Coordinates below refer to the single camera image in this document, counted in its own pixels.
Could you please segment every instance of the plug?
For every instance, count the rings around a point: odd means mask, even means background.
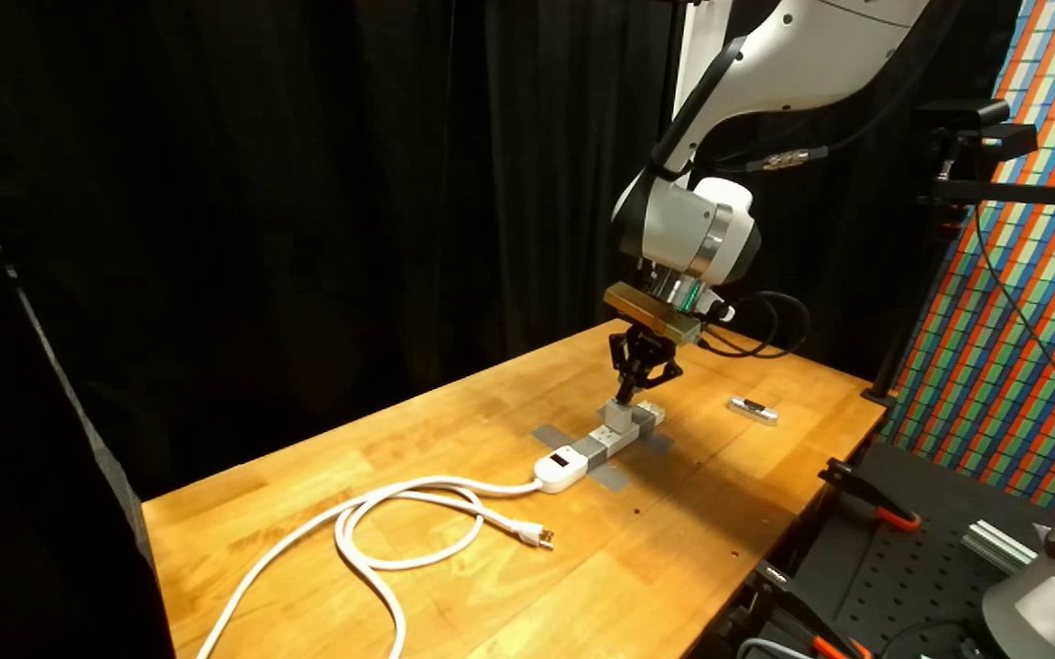
[[[566,489],[575,478],[588,473],[588,459],[575,446],[558,446],[552,453],[533,461],[533,478],[541,489]]]
[[[525,544],[532,544],[532,548],[552,548],[552,531],[546,531],[541,523],[509,521],[505,531],[515,536],[515,539],[521,539]]]

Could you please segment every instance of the white cable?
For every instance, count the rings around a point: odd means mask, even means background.
[[[746,636],[737,650],[737,659],[746,659],[754,648],[768,650],[768,654],[785,654],[785,659],[809,659],[807,650],[797,648],[787,648],[787,644],[776,644],[768,636]]]
[[[365,489],[357,498],[347,498],[311,521],[304,521],[298,531],[288,531],[287,539],[277,539],[245,575],[240,582],[234,587],[232,599],[223,604],[221,618],[211,622],[211,629],[205,632],[201,648],[196,648],[196,659],[209,659],[211,648],[221,644],[223,629],[232,626],[234,618],[234,609],[240,604],[245,590],[268,572],[272,560],[277,560],[287,548],[293,548],[299,539],[307,539],[316,526],[333,523],[333,539],[338,539],[338,554],[345,555],[345,565],[382,595],[382,604],[389,609],[392,614],[392,644],[389,644],[389,654],[404,654],[406,648],[406,614],[404,614],[404,604],[395,599],[395,593],[382,582],[377,572],[414,572],[414,566],[423,566],[423,565],[439,565],[454,554],[463,554],[469,542],[476,542],[476,536],[482,531],[482,523],[494,523],[498,531],[521,539],[525,544],[532,548],[548,548],[548,531],[541,523],[532,523],[532,521],[511,521],[511,515],[500,515],[494,510],[486,510],[478,501],[478,495],[486,498],[525,498],[525,495],[533,495],[541,489],[539,478],[532,482],[478,482],[478,478],[464,478],[464,474],[417,474],[417,478],[406,478],[406,482],[389,482],[389,485],[377,485],[377,489]],[[458,539],[449,542],[445,548],[437,548],[437,554],[423,554],[423,555],[406,555],[406,560],[377,560],[377,555],[365,555],[357,544],[356,544],[356,526],[375,512],[382,510],[384,501],[428,501],[428,505],[443,505],[443,510],[463,510],[463,512],[472,512],[476,523]]]

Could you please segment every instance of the colorful patterned wall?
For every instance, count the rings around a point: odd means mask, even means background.
[[[1040,150],[997,179],[1055,188],[1055,0],[1023,0],[997,100],[1040,129]],[[979,210],[892,385],[884,442],[1055,510],[1055,205]]]

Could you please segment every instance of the wooden table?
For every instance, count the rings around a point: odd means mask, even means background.
[[[245,566],[307,515],[428,473],[521,482],[546,453],[533,428],[582,435],[615,392],[603,322],[277,453],[144,505],[179,654],[193,654]],[[437,566],[384,575],[406,654],[680,654],[884,417],[865,382],[807,360],[718,360],[680,348],[686,378],[643,392],[665,450],[615,459],[625,485],[491,501],[541,521],[552,554],[482,531]],[[727,394],[776,405],[760,423]],[[469,515],[389,505],[357,531],[382,555],[439,548]],[[304,539],[240,599],[215,654],[384,654],[392,622],[342,565],[331,531]]]

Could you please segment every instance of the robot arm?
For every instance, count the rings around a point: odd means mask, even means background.
[[[669,311],[704,316],[718,304],[712,284],[741,277],[758,254],[749,195],[741,183],[686,188],[704,134],[742,113],[812,111],[861,91],[924,8],[928,0],[779,0],[754,31],[715,53],[611,211],[622,254],[664,271],[648,298]],[[776,155],[760,167],[809,156],[825,150]]]

